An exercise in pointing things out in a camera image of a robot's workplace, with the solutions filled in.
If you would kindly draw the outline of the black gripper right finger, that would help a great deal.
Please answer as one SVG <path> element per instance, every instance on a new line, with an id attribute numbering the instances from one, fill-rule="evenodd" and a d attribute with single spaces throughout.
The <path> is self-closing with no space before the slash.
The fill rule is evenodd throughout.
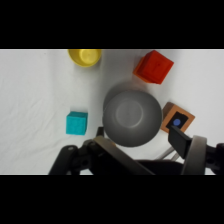
<path id="1" fill-rule="evenodd" d="M 182 175 L 203 175 L 206 168 L 224 175 L 224 143 L 209 146 L 205 137 L 190 138 L 176 126 L 170 128 L 168 141 L 184 160 Z"/>

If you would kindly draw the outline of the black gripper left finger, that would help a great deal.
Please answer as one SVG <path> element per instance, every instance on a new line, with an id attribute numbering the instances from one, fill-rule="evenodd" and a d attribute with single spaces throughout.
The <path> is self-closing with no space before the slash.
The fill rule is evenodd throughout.
<path id="1" fill-rule="evenodd" d="M 105 138 L 103 127 L 98 128 L 94 139 L 85 141 L 80 148 L 75 145 L 63 147 L 49 174 L 79 175 L 83 170 L 94 175 L 153 175 Z"/>

